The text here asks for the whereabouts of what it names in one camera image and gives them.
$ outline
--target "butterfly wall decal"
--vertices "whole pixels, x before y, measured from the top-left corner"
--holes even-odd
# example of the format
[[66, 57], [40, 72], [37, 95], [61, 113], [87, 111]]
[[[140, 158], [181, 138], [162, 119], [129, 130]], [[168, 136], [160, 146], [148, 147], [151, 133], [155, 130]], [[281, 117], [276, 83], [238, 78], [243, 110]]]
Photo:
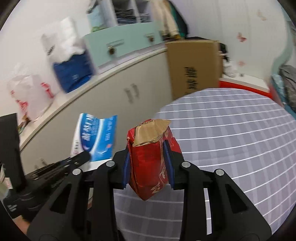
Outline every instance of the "butterfly wall decal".
[[258, 12], [257, 12], [257, 16], [258, 16], [259, 18], [261, 18], [262, 21], [266, 21], [266, 20], [267, 20], [267, 18], [263, 16], [263, 14], [262, 14], [262, 12], [260, 11], [260, 9], [259, 9]]
[[241, 67], [243, 67], [243, 66], [246, 65], [246, 63], [244, 61], [240, 61], [240, 62], [238, 62], [238, 65], [241, 66]]
[[237, 39], [238, 39], [241, 43], [243, 43], [243, 42], [245, 42], [245, 41], [247, 40], [247, 38], [245, 38], [245, 37], [242, 36], [242, 33], [241, 33], [241, 32], [238, 33], [238, 35], [237, 35]]

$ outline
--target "hanging clothes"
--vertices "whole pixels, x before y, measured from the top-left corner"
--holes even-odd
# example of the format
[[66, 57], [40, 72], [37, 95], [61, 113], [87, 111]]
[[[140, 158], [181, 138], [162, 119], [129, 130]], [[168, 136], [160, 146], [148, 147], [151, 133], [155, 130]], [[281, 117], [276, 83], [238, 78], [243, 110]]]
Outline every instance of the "hanging clothes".
[[170, 11], [175, 19], [175, 22], [177, 23], [177, 26], [178, 26], [179, 32], [180, 32], [180, 36], [183, 38], [186, 38], [189, 34], [187, 23], [185, 22], [184, 18], [181, 16], [181, 14], [178, 12], [175, 5], [169, 0], [165, 0], [165, 1], [170, 6]]
[[152, 14], [163, 36], [179, 35], [179, 29], [163, 0], [151, 0]]

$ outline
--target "blue package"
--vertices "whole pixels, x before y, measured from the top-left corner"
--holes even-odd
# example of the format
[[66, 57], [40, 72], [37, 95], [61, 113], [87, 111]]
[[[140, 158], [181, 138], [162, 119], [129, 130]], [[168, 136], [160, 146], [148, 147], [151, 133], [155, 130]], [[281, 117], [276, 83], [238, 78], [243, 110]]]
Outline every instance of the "blue package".
[[62, 89], [69, 93], [87, 81], [93, 75], [88, 55], [75, 54], [68, 61], [53, 64], [54, 72]]
[[80, 114], [77, 122], [71, 156], [83, 151], [91, 155], [91, 162], [112, 157], [117, 115], [98, 119], [90, 114]]

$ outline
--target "cabinet door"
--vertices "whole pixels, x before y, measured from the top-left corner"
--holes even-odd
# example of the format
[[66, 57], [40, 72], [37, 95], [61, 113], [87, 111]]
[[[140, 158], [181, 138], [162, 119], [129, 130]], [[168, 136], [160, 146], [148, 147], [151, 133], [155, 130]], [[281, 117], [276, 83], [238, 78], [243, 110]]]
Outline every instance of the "cabinet door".
[[161, 107], [172, 102], [166, 53], [134, 66], [132, 71], [137, 73], [131, 76], [131, 88], [135, 94], [135, 108], [141, 123], [153, 118]]

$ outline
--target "hand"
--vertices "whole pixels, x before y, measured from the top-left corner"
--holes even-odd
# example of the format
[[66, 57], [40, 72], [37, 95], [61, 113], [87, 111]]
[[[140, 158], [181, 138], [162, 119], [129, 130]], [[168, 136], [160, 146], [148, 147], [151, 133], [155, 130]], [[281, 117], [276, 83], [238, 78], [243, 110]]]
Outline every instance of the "hand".
[[13, 219], [16, 226], [24, 233], [27, 234], [27, 230], [30, 226], [30, 223], [22, 218], [22, 216], [18, 216], [17, 218]]

